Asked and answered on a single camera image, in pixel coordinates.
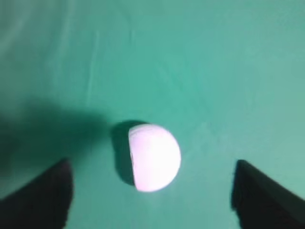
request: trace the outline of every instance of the white ball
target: white ball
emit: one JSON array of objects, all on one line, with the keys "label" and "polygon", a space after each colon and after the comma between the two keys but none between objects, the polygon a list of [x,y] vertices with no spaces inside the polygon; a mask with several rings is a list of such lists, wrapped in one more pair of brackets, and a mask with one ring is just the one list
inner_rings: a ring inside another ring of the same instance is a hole
[{"label": "white ball", "polygon": [[181,154],[169,131],[158,125],[138,125],[129,130],[129,144],[138,191],[157,191],[173,181],[180,168]]}]

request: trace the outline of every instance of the black object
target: black object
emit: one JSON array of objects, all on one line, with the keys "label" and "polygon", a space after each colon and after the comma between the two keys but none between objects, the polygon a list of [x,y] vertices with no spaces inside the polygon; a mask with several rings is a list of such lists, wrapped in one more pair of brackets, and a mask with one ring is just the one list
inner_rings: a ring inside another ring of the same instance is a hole
[{"label": "black object", "polygon": [[73,195],[64,159],[0,202],[0,229],[62,229]]},{"label": "black object", "polygon": [[305,229],[305,202],[244,160],[231,199],[243,229]]}]

